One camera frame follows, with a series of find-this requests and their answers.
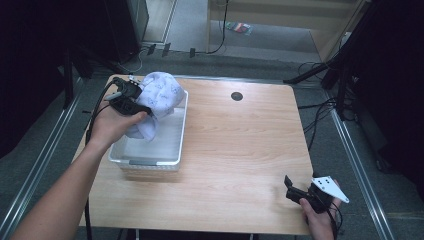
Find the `light blue cloth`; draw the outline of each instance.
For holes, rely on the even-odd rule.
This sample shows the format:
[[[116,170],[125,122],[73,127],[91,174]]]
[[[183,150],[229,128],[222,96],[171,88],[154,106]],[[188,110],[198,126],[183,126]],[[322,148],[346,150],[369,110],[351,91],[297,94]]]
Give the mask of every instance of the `light blue cloth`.
[[[125,135],[152,141],[159,129],[159,120],[174,113],[174,108],[184,98],[184,89],[171,74],[164,72],[146,75],[139,87],[142,93],[136,103],[152,109],[152,114],[131,126]]]

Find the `wooden tabletop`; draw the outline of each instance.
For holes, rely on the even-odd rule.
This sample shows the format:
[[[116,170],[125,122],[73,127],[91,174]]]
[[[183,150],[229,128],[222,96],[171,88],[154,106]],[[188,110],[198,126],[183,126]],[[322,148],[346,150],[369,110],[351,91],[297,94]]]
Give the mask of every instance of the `wooden tabletop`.
[[[312,177],[293,89],[177,80],[189,93],[179,171],[128,173],[106,153],[90,193],[92,225],[308,234],[283,182],[288,175],[306,190]],[[243,99],[234,101],[233,92]]]

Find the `power cord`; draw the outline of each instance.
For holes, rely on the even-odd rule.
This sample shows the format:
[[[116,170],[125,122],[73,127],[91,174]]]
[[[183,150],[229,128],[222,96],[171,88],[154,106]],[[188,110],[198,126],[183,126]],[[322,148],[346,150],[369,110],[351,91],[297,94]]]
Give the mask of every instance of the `power cord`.
[[[302,63],[302,64],[300,64],[299,65],[299,67],[297,68],[297,73],[299,74],[299,76],[301,75],[301,73],[300,73],[300,69],[304,66],[304,65],[306,65],[306,64],[312,64],[312,66],[311,66],[311,69],[309,69],[309,70],[312,70],[313,68],[314,68],[314,66],[315,65],[323,65],[323,64],[325,64],[326,66],[327,66],[327,68],[328,69],[330,69],[330,70],[336,70],[336,71],[340,71],[340,69],[335,69],[335,68],[331,68],[330,66],[328,66],[328,63],[327,62],[329,62],[329,61],[331,61],[331,60],[333,60],[339,53],[340,53],[340,50],[341,50],[341,48],[342,48],[342,43],[343,43],[343,39],[345,38],[347,36],[347,34],[345,34],[343,37],[341,37],[340,38],[340,41],[339,41],[339,49],[337,50],[337,52],[330,58],[330,60],[328,60],[328,61],[325,61],[325,62],[321,62],[321,63],[319,63],[319,62],[304,62],[304,63]],[[315,77],[317,77],[318,79],[320,79],[320,80],[323,80],[321,77],[318,77],[316,74],[314,75]]]
[[[224,41],[225,41],[225,25],[226,25],[226,22],[227,22],[227,12],[228,12],[228,4],[229,4],[229,2],[230,2],[230,0],[226,0],[225,1],[225,5],[218,5],[218,3],[217,3],[217,6],[218,7],[224,7],[225,6],[224,23],[222,25],[222,41],[221,41],[221,44],[219,45],[219,47],[217,49],[215,49],[214,51],[212,51],[212,52],[195,52],[195,53],[214,54],[214,53],[218,52],[219,49],[221,49],[221,47],[222,47],[222,45],[224,44]]]
[[[309,151],[311,150],[312,144],[313,144],[314,139],[315,139],[318,122],[328,116],[328,114],[334,108],[335,103],[336,103],[335,98],[330,98],[330,99],[326,100],[325,102],[323,102],[321,104],[314,104],[314,105],[307,105],[307,106],[298,107],[299,110],[318,107],[318,110],[315,114],[315,120],[303,129],[304,133],[307,133],[308,131],[313,129],[312,137],[311,137],[311,140],[309,141],[309,144],[308,144],[308,150]]]
[[[106,87],[103,89],[103,91],[100,94],[99,99],[97,100],[96,106],[94,107],[93,113],[91,115],[90,118],[90,123],[88,125],[88,129],[85,132],[85,145],[88,144],[88,142],[90,141],[91,138],[91,131],[93,129],[93,125],[94,125],[94,121],[96,120],[96,117],[99,115],[99,113],[101,111],[103,111],[105,108],[109,107],[109,105],[106,105],[105,107],[103,107],[102,109],[99,109],[100,103],[103,101],[103,97],[106,94],[106,92],[109,90],[110,86],[112,86],[112,81],[110,81]],[[88,240],[92,240],[93,239],[93,234],[92,234],[92,228],[91,228],[91,221],[90,221],[90,205],[89,205],[89,198],[87,198],[87,202],[85,204],[84,207],[84,217],[85,217],[85,227],[86,227],[86,234],[87,234],[87,239]]]
[[[315,197],[316,199],[318,199],[318,201],[319,201],[319,202],[320,202],[323,206],[325,206],[324,202],[321,200],[321,198],[318,196],[318,194],[314,193],[313,191],[311,191],[310,193],[311,193],[311,194],[313,194],[313,195],[314,195],[314,197]],[[333,208],[326,208],[326,209],[325,209],[325,211],[327,212],[328,216],[330,217],[330,221],[331,221],[331,228],[332,228],[332,231],[333,231],[334,240],[337,240],[337,236],[338,236],[338,234],[339,234],[339,230],[340,230],[340,228],[341,228],[341,226],[342,226],[342,223],[343,223],[343,216],[342,216],[342,212],[341,212],[341,211],[340,211],[340,209],[336,206],[336,204],[334,204],[334,203],[331,203],[331,204],[332,204],[332,205],[334,205],[334,207],[335,207],[336,209],[333,209]],[[336,219],[334,219],[333,214],[331,214],[330,210],[334,210],[334,211],[336,211],[336,214],[335,214],[336,216],[337,216],[337,213],[339,214],[339,216],[340,216],[340,224],[339,224],[339,225],[337,225]]]
[[[143,67],[143,61],[141,60],[141,54],[145,51],[147,51],[148,48],[141,48],[140,52],[138,53],[138,60],[140,61],[140,66],[136,69],[136,70],[129,70],[127,68],[125,68],[123,65],[121,65],[120,63],[118,64],[119,67],[121,67],[122,69],[124,69],[125,71],[129,72],[129,73],[135,73],[141,70],[141,68]]]

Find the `plastic bin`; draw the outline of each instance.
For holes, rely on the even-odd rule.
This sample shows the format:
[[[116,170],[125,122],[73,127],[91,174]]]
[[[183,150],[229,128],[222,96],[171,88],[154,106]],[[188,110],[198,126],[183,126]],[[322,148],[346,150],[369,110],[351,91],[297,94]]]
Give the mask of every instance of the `plastic bin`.
[[[109,160],[122,169],[178,171],[184,140],[188,92],[174,113],[159,120],[153,141],[123,136],[112,144]]]

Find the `gray floor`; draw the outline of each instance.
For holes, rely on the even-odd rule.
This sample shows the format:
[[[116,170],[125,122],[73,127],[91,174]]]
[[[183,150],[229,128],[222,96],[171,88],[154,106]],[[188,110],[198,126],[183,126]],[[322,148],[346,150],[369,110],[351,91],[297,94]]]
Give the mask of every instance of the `gray floor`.
[[[195,47],[199,51],[203,51],[205,50],[203,38],[205,34],[202,31],[204,31],[206,23],[205,20],[190,21],[190,15],[184,14],[184,11],[190,11],[188,3],[196,8],[205,6],[202,5],[204,4],[202,1],[194,3],[190,0],[178,0],[167,42],[172,43],[171,49],[173,50],[188,51],[189,48]],[[194,16],[203,14],[200,10],[191,11],[191,13]],[[212,34],[211,43],[216,46],[221,33],[218,27],[213,31],[215,34]],[[222,52],[215,56],[199,54],[195,58],[189,58],[184,53],[170,53],[168,57],[162,58],[160,51],[150,56],[143,54],[141,55],[142,68],[136,74],[144,75],[160,70],[173,75],[229,77],[237,78],[240,81],[252,79],[249,81],[282,84],[281,80],[298,75],[298,67],[301,63],[319,61],[310,36],[308,37],[307,31],[301,29],[279,28],[276,30],[275,27],[253,25],[252,34],[249,36],[238,33],[228,34],[225,46],[226,50],[223,48]],[[139,60],[134,58],[125,64],[125,67],[137,69],[139,64]],[[95,63],[93,66],[96,73],[91,80],[85,81],[76,110],[68,126],[64,129],[46,172],[28,203],[27,210],[69,165],[89,118],[82,111],[92,108],[108,76],[112,74]],[[294,86],[294,88],[299,106],[321,103],[326,99],[326,92],[320,88],[319,80],[315,77]],[[32,126],[18,147],[0,160],[0,216],[2,219],[5,218],[13,198],[24,183],[25,176],[37,160],[55,121],[62,113],[62,102],[63,95],[60,95]],[[315,110],[301,110],[300,117],[305,126],[313,121]],[[360,163],[370,181],[372,190],[387,216],[394,239],[424,239],[422,231],[424,204],[419,199],[414,185],[402,175],[388,175],[379,172],[360,126],[355,122],[346,122],[345,124],[349,129],[350,137],[355,144]],[[306,134],[305,138],[306,141],[309,141],[310,135]],[[310,156],[314,170],[336,178],[351,199],[351,203],[343,204],[341,208],[344,223],[339,239],[391,239],[379,235],[369,205],[365,200],[364,191],[355,175],[352,162],[331,116],[319,122]],[[80,227],[76,239],[85,239],[84,232],[85,229]],[[94,228],[94,239],[116,239],[118,232],[118,229]],[[259,237],[261,240],[295,239],[294,236],[287,235],[260,234]],[[310,239],[310,237],[297,236],[296,239]]]

